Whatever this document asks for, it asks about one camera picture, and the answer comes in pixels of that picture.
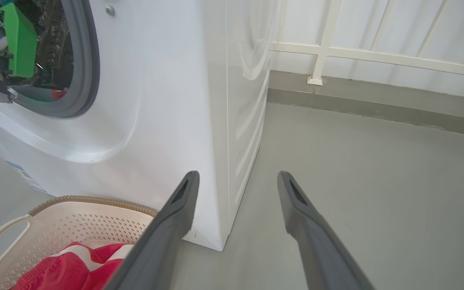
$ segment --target beige plastic basket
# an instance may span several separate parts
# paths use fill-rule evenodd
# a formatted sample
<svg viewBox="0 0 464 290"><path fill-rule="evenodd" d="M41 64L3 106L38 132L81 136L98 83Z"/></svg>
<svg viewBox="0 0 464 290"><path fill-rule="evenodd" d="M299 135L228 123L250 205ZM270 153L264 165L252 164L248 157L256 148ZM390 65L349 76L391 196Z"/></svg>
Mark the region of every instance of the beige plastic basket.
<svg viewBox="0 0 464 290"><path fill-rule="evenodd" d="M0 235L25 221L26 229L0 257L0 290L71 242L91 248L114 243L134 244L157 211L131 202L65 196L45 202L27 215L0 227Z"/></svg>

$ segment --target white wall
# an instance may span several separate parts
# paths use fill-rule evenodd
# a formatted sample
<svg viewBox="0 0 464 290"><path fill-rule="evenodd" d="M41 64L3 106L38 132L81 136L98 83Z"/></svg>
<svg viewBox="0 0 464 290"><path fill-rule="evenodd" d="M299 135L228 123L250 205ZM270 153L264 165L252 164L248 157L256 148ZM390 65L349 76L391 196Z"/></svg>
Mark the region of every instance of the white wall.
<svg viewBox="0 0 464 290"><path fill-rule="evenodd" d="M285 42L319 44L330 0L287 0ZM442 0L395 0L376 51L416 55ZM342 0L332 46L370 49L387 0ZM449 0L425 58L464 61L464 0ZM312 74L314 55L279 52L274 70ZM323 75L464 96L464 75L328 57Z"/></svg>

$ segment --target green object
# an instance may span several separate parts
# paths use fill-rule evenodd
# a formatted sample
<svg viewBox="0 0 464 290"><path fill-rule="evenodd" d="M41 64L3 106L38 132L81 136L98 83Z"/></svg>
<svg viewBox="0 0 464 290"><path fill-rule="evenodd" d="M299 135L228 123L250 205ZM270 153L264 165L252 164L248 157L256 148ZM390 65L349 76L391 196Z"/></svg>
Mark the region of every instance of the green object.
<svg viewBox="0 0 464 290"><path fill-rule="evenodd" d="M8 61L10 75L33 77L35 54L37 53L37 34L33 24L13 3L0 8L4 12L3 24L8 41L8 53L13 57Z"/></svg>

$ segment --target label sticker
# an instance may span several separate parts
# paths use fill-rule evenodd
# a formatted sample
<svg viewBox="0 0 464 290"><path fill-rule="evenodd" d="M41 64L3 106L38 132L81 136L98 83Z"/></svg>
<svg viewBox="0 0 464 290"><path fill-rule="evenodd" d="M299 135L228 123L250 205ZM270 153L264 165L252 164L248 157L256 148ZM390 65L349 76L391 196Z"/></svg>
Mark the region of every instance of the label sticker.
<svg viewBox="0 0 464 290"><path fill-rule="evenodd" d="M19 175L24 178L24 180L26 180L26 182L31 186L33 187L34 189L37 189L38 191L42 191L43 193L47 193L33 178L31 178L31 176L26 173L26 171L24 171L24 169L22 167L20 167L19 165L17 164L14 164L14 163L11 163L11 162L8 162L8 165L10 165L11 167L13 167L13 169L19 173Z"/></svg>

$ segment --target clothes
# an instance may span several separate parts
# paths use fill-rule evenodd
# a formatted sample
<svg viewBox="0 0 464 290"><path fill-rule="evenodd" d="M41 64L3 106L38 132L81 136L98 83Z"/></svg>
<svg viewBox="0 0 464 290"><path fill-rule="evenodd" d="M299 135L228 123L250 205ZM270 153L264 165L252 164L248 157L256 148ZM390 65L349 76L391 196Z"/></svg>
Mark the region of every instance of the clothes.
<svg viewBox="0 0 464 290"><path fill-rule="evenodd" d="M72 242L22 275L12 290L101 290L133 246L91 249Z"/></svg>

